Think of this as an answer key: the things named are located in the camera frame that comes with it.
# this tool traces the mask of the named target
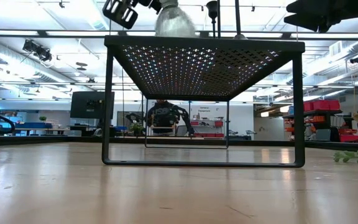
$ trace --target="red bin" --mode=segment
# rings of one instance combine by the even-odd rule
[[[314,110],[330,110],[330,100],[316,100],[313,102]]]
[[[215,127],[222,127],[223,121],[215,121]]]
[[[340,110],[341,104],[339,104],[339,100],[330,100],[329,109],[330,110]]]
[[[312,110],[313,110],[313,102],[303,103],[303,111],[312,111]]]

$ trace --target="metal table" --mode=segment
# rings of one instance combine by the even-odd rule
[[[295,162],[111,161],[109,122],[104,122],[102,160],[108,165],[301,167],[305,163],[303,133],[303,42],[227,40],[108,35],[104,120],[110,120],[113,60],[116,59],[147,100],[229,101],[286,63],[293,62]]]

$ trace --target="robotic arm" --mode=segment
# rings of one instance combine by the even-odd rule
[[[194,128],[191,127],[189,114],[187,111],[179,106],[173,106],[171,109],[178,117],[182,117],[183,121],[185,122],[187,132],[189,135],[194,135]]]
[[[136,123],[140,123],[140,122],[143,123],[143,121],[145,120],[144,117],[139,116],[139,115],[134,114],[134,113],[127,114],[125,117],[126,117],[131,123],[134,123],[135,121],[136,121]]]

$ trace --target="desk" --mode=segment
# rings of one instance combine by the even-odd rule
[[[34,131],[34,134],[36,134],[37,131],[46,131],[47,133],[53,133],[54,131],[57,131],[57,134],[63,135],[65,131],[69,131],[69,129],[53,129],[53,128],[16,128],[16,131],[26,131],[26,136],[30,136],[30,131]]]

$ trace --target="ceiling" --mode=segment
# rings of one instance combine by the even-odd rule
[[[309,30],[296,28],[286,24],[283,18],[288,15],[285,6],[294,0],[242,0],[240,1],[241,12],[241,30],[244,32],[262,33],[262,32],[292,32],[299,33],[310,32]],[[196,30],[201,32],[212,31],[208,10],[205,4],[208,1],[190,1],[179,0],[180,7],[191,17]],[[122,31],[123,28],[114,22],[110,22],[103,16],[101,10],[104,1],[97,0],[71,0],[63,1],[64,8],[59,5],[60,0],[0,0],[0,30],[111,30],[111,32]],[[234,1],[222,1],[221,7],[221,27],[222,31],[236,30],[236,18],[234,13]],[[135,26],[129,30],[135,34],[136,31],[154,30],[157,15],[153,10],[143,6],[137,6],[136,11],[139,14]],[[358,33],[358,20],[351,19],[342,21],[333,26],[330,32]],[[36,44],[50,49],[54,56],[51,63],[40,64],[37,57],[28,55],[23,51],[25,40],[33,40]],[[42,94],[42,97],[69,98],[72,91],[83,90],[103,90],[103,85],[92,86],[70,86],[70,85],[44,85],[44,83],[68,82],[85,83],[94,78],[96,83],[104,83],[106,73],[106,53],[107,50],[103,44],[103,36],[99,38],[74,38],[68,35],[67,38],[53,37],[23,37],[10,35],[6,37],[0,35],[0,54],[8,57],[15,57],[15,61],[0,55],[0,72],[4,70],[14,70],[17,73],[32,73],[30,76],[19,75],[14,78],[13,74],[0,77],[0,82],[32,82],[31,85],[8,85],[1,84],[0,90],[6,89],[13,92],[12,97],[16,97],[17,92],[31,93],[28,97],[35,97],[41,88],[41,92],[51,91],[51,94]],[[345,54],[342,58],[326,57],[329,55],[329,46],[335,44],[337,40],[305,40],[306,52],[303,54],[303,68],[305,72],[304,85],[344,85],[348,86],[358,82],[358,65],[350,65],[345,59],[350,56],[358,55],[358,52]],[[345,46],[351,46],[358,41],[343,42]],[[87,64],[84,71],[78,70],[80,66],[76,63]],[[346,72],[355,71],[354,74],[344,75],[333,82],[327,82],[334,77],[346,74]],[[122,67],[115,63],[114,66],[113,90],[129,91],[127,95],[140,96],[139,89],[131,85],[132,80],[123,71]],[[274,74],[262,80],[259,85],[291,85],[291,64],[283,66]],[[260,100],[275,100],[280,96],[290,96],[291,88],[279,87],[255,87],[250,88],[249,92]],[[325,88],[321,91],[318,88],[305,89],[305,94],[310,95],[318,91],[318,96],[324,96],[328,93],[337,91],[337,89]]]

